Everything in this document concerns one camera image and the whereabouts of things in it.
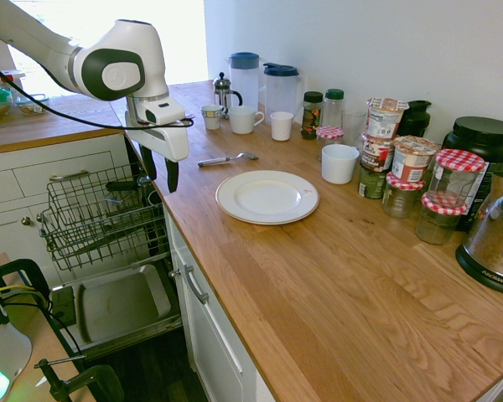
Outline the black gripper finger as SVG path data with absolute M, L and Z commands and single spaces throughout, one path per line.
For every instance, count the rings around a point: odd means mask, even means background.
M 149 179 L 154 181 L 157 178 L 157 169 L 153 160 L 152 151 L 149 148 L 141 145 L 140 153 L 142 156 L 145 172 L 148 175 Z
M 170 193 L 177 191 L 179 185 L 179 163 L 169 159 L 165 159 L 167 170 L 167 185 Z

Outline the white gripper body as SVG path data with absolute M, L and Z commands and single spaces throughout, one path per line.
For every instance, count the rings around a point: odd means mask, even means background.
M 172 162 L 189 155 L 187 130 L 184 127 L 127 126 L 128 137 L 139 145 L 156 152 Z

